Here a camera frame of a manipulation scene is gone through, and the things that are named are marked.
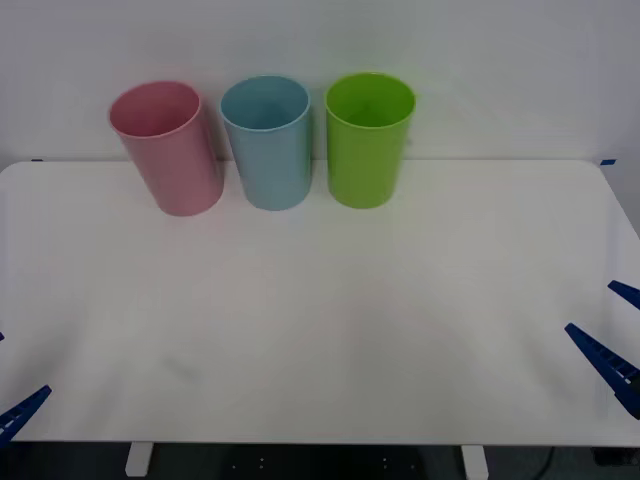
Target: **cup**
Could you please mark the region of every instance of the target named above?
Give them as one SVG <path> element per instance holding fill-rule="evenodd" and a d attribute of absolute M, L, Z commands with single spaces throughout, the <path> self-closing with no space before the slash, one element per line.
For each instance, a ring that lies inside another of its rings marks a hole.
<path fill-rule="evenodd" d="M 393 195 L 416 98 L 382 73 L 341 78 L 325 94 L 329 190 L 349 207 L 373 208 Z"/>
<path fill-rule="evenodd" d="M 264 210 L 300 203 L 311 186 L 310 96 L 286 77 L 261 75 L 220 101 L 245 195 Z"/>
<path fill-rule="evenodd" d="M 113 103 L 109 120 L 162 211 L 195 215 L 218 201 L 222 172 L 193 88 L 179 82 L 137 86 Z"/>

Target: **white table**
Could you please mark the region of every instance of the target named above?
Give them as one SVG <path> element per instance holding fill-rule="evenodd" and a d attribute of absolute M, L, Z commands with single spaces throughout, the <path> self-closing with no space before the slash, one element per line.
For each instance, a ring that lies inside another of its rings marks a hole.
<path fill-rule="evenodd" d="M 126 162 L 0 175 L 0 410 L 21 440 L 640 445 L 568 335 L 640 364 L 640 241 L 579 161 L 407 161 L 353 210 L 316 162 L 266 212 L 235 166 L 208 212 Z"/>

